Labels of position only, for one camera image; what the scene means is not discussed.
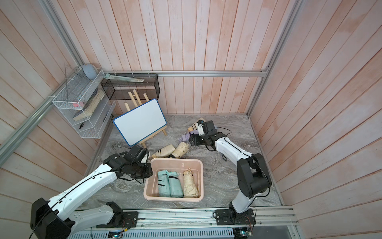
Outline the pink plastic storage box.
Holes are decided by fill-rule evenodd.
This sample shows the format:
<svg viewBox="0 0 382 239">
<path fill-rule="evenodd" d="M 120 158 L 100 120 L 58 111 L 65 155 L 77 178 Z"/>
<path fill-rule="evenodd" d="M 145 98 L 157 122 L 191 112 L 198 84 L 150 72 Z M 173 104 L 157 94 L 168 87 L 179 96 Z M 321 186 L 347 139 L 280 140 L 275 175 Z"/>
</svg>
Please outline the pink plastic storage box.
<svg viewBox="0 0 382 239">
<path fill-rule="evenodd" d="M 154 158 L 144 197 L 150 201 L 199 202 L 204 198 L 203 163 L 198 159 Z"/>
</svg>

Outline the mint green umbrella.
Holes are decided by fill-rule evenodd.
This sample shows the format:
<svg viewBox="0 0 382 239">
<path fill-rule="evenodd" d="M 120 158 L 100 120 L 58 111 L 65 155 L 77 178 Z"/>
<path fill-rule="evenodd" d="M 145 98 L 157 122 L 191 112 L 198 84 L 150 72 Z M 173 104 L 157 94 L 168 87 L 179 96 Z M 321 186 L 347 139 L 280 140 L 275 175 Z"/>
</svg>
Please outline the mint green umbrella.
<svg viewBox="0 0 382 239">
<path fill-rule="evenodd" d="M 168 170 L 158 171 L 158 194 L 160 197 L 171 197 Z"/>
<path fill-rule="evenodd" d="M 181 181 L 177 172 L 169 172 L 168 180 L 170 186 L 170 195 L 173 198 L 183 198 L 183 188 L 181 185 Z"/>
</svg>

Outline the beige umbrella with wooden handle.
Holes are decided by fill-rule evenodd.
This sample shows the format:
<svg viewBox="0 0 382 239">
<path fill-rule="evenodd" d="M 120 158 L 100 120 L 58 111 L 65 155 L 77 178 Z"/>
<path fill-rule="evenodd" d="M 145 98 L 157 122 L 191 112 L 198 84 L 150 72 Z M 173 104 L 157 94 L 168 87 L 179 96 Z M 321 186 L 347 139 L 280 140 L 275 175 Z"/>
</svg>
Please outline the beige umbrella with wooden handle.
<svg viewBox="0 0 382 239">
<path fill-rule="evenodd" d="M 199 192 L 194 182 L 193 173 L 191 170 L 184 171 L 183 173 L 183 194 L 184 198 L 198 198 Z"/>
</svg>

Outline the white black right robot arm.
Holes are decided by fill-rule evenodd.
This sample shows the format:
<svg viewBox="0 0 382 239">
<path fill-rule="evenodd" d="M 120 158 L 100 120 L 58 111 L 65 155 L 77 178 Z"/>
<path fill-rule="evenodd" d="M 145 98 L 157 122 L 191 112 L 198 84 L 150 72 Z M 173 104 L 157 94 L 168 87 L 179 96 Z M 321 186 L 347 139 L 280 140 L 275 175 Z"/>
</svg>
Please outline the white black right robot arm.
<svg viewBox="0 0 382 239">
<path fill-rule="evenodd" d="M 202 119 L 196 122 L 198 134 L 190 136 L 192 145 L 204 145 L 209 151 L 221 153 L 237 167 L 239 192 L 227 210 L 232 220 L 238 220 L 250 212 L 256 198 L 265 198 L 271 192 L 272 179 L 262 154 L 252 154 L 233 143 L 217 130 L 213 121 Z"/>
</svg>

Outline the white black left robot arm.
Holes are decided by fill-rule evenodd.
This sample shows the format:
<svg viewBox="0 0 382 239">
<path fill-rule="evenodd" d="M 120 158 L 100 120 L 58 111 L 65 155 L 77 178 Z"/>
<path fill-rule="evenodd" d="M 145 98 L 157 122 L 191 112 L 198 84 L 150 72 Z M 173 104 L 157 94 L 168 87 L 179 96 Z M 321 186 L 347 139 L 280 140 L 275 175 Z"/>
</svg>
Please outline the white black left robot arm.
<svg viewBox="0 0 382 239">
<path fill-rule="evenodd" d="M 76 209 L 107 184 L 122 179 L 139 181 L 153 175 L 146 148 L 134 145 L 130 150 L 109 156 L 84 179 L 64 192 L 31 206 L 30 227 L 39 239 L 66 239 L 84 229 L 136 227 L 138 212 L 125 212 L 115 202 L 77 212 Z"/>
</svg>

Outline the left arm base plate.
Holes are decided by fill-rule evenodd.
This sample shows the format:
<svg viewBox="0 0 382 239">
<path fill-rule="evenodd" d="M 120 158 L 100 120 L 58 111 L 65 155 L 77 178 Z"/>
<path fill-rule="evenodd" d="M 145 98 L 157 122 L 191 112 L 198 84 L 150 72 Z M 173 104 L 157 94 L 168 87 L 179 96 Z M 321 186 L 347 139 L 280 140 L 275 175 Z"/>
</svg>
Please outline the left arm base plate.
<svg viewBox="0 0 382 239">
<path fill-rule="evenodd" d="M 96 228 L 118 228 L 130 229 L 135 228 L 137 225 L 138 212 L 125 212 L 115 202 L 107 202 L 114 215 L 107 224 L 97 225 Z"/>
</svg>

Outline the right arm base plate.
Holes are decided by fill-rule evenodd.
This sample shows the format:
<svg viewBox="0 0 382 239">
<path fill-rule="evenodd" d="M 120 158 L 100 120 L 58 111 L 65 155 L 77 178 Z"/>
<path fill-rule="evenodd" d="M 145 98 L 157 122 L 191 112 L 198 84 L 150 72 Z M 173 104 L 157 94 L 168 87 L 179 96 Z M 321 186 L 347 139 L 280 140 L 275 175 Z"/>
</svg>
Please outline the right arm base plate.
<svg viewBox="0 0 382 239">
<path fill-rule="evenodd" d="M 236 213 L 233 208 L 215 210 L 213 217 L 220 226 L 225 225 L 250 225 L 256 224 L 255 213 L 249 209 L 241 214 Z"/>
</svg>

